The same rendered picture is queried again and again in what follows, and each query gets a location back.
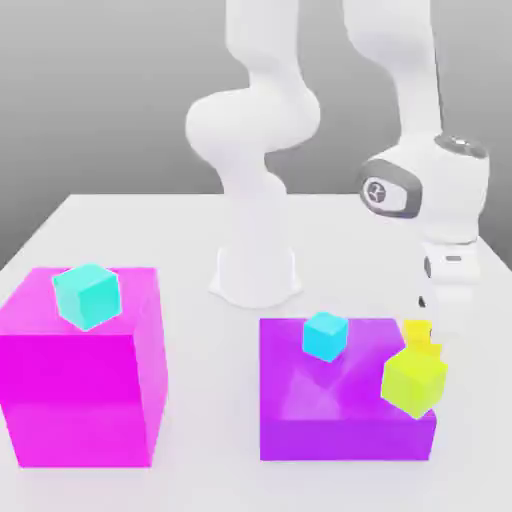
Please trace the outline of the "large purple box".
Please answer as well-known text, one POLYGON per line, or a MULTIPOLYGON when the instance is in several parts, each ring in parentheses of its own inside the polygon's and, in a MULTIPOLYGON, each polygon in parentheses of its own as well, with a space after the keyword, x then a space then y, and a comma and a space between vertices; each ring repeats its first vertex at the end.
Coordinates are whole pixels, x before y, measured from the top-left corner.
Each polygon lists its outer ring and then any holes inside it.
POLYGON ((352 318, 333 362, 302 349, 303 318, 259 324, 260 458, 414 461, 430 456, 433 411, 414 419, 381 397, 385 362, 404 340, 392 318, 352 318))

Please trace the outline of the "small lime cube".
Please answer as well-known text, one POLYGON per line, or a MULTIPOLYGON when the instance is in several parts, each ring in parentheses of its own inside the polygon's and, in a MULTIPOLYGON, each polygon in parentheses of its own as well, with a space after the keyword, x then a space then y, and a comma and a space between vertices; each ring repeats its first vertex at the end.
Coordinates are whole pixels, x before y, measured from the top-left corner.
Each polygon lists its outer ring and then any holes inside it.
POLYGON ((381 397, 420 419, 440 401, 447 370, 439 358, 404 348, 384 364, 381 397))

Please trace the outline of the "small cyan cube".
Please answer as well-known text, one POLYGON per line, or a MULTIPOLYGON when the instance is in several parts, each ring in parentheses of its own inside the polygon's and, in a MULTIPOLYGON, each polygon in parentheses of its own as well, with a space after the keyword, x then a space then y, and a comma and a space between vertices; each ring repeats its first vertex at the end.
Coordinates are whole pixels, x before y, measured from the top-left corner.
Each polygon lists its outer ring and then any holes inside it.
POLYGON ((319 312, 304 323, 303 352, 321 361, 333 362, 347 345, 347 318, 319 312))

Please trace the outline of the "small turquoise cube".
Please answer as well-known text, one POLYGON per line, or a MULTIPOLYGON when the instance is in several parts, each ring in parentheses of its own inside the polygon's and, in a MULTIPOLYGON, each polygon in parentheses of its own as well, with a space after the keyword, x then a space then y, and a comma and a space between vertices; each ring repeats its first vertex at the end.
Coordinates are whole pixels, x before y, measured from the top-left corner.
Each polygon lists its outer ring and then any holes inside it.
POLYGON ((59 315, 89 331, 122 313, 118 275, 97 264, 84 264, 52 277, 59 315))

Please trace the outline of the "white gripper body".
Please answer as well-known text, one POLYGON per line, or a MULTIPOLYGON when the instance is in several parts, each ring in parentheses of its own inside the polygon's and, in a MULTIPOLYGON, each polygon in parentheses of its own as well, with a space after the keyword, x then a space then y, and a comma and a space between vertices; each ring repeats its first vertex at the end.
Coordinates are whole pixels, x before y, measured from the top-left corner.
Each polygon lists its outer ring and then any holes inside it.
POLYGON ((467 327, 473 309, 474 284, 419 285, 419 297, 432 323, 433 334, 461 334, 467 327))

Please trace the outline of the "small yellow cube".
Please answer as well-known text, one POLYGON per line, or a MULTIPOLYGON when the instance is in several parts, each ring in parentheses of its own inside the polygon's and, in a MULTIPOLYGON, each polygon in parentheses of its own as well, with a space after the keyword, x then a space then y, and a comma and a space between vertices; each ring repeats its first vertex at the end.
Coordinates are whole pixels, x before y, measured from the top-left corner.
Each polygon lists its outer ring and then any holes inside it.
POLYGON ((432 322, 429 320, 406 319, 402 334, 406 347, 418 353, 439 359, 442 345, 431 341, 432 322))

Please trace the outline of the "large magenta box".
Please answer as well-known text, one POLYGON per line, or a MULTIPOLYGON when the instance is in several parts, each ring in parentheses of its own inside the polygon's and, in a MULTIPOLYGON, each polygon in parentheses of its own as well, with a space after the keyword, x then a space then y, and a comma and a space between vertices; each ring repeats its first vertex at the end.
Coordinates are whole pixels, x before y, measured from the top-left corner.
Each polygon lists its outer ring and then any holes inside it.
POLYGON ((158 274, 119 268, 123 311, 83 332, 31 270, 0 307, 0 409, 24 468, 149 467, 168 393, 158 274))

